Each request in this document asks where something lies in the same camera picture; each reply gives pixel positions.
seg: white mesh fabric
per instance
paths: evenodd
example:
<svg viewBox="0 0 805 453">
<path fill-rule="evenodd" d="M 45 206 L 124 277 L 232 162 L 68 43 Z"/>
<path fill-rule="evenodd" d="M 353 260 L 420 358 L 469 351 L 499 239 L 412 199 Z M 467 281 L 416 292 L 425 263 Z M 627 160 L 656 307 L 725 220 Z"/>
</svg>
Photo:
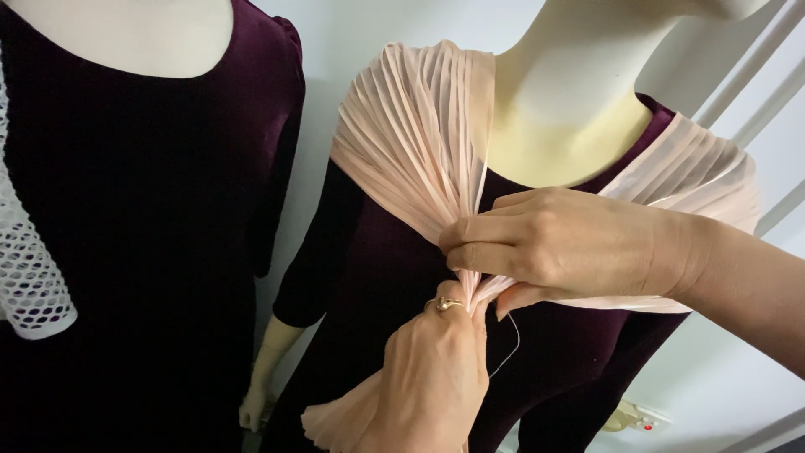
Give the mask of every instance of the white mesh fabric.
<svg viewBox="0 0 805 453">
<path fill-rule="evenodd" d="M 11 322 L 25 339 L 43 339 L 70 327 L 77 313 L 61 272 L 11 184 L 5 162 L 7 112 L 0 61 L 0 320 Z"/>
</svg>

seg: electrical outlet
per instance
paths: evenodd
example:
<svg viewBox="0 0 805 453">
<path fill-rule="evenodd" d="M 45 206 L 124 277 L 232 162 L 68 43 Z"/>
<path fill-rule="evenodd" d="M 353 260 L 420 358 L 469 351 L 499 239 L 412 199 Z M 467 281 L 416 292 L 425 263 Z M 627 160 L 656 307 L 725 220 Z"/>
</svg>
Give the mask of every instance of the electrical outlet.
<svg viewBox="0 0 805 453">
<path fill-rule="evenodd" d="M 629 426 L 635 430 L 654 433 L 665 430 L 673 423 L 668 417 L 657 414 L 651 409 L 634 405 L 634 410 L 637 413 L 637 417 L 632 420 Z"/>
</svg>

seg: ring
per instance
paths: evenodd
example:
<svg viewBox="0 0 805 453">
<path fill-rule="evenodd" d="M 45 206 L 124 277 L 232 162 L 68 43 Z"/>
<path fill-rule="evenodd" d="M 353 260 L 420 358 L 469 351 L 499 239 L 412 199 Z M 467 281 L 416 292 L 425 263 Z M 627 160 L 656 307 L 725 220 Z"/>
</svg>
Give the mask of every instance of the ring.
<svg viewBox="0 0 805 453">
<path fill-rule="evenodd" d="M 450 307 L 452 307 L 454 305 L 464 306 L 464 304 L 462 304 L 461 301 L 457 301 L 456 299 L 449 299 L 447 297 L 439 297 L 439 300 L 431 299 L 430 301 L 425 302 L 425 308 L 423 309 L 423 311 L 427 310 L 427 306 L 430 305 L 431 302 L 436 303 L 436 309 L 438 311 L 440 311 L 440 312 L 445 311 L 445 310 L 449 309 Z"/>
</svg>

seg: dress sleeve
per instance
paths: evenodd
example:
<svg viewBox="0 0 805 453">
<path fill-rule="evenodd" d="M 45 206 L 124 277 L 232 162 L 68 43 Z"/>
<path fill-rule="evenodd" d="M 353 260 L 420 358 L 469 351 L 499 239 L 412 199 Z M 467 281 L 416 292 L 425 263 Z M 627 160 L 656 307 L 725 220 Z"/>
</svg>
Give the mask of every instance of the dress sleeve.
<svg viewBox="0 0 805 453">
<path fill-rule="evenodd" d="M 302 105 L 305 96 L 302 46 L 299 42 L 299 34 L 287 19 L 280 17 L 271 19 L 283 29 L 286 38 L 287 61 L 291 65 L 288 71 L 292 74 L 293 80 L 289 86 L 292 108 L 279 134 L 274 163 L 260 206 L 246 228 L 246 244 L 248 244 L 249 258 L 255 276 L 265 276 L 270 269 L 279 216 L 283 212 L 285 195 L 296 155 L 296 143 L 299 138 L 299 125 L 302 121 Z"/>
<path fill-rule="evenodd" d="M 273 308 L 277 319 L 288 326 L 309 327 L 327 312 L 332 284 L 344 267 L 364 200 L 363 190 L 330 161 L 316 215 L 279 287 Z"/>
</svg>

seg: pink pleated fabric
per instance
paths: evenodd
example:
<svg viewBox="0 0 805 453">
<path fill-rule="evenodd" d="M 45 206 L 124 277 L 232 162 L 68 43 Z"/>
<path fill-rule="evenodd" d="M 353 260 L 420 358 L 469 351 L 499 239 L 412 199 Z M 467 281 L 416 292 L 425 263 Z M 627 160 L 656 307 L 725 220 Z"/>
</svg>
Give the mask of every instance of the pink pleated fabric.
<svg viewBox="0 0 805 453">
<path fill-rule="evenodd" d="M 494 107 L 494 56 L 449 41 L 388 44 L 351 84 L 339 109 L 332 160 L 373 200 L 436 244 L 440 232 L 476 214 Z M 754 163 L 734 143 L 677 114 L 600 195 L 701 214 L 751 232 L 758 220 Z M 459 271 L 467 310 L 515 281 Z M 685 313 L 663 297 L 594 297 L 555 303 Z M 382 370 L 333 402 L 308 407 L 305 435 L 349 453 L 374 417 Z"/>
</svg>

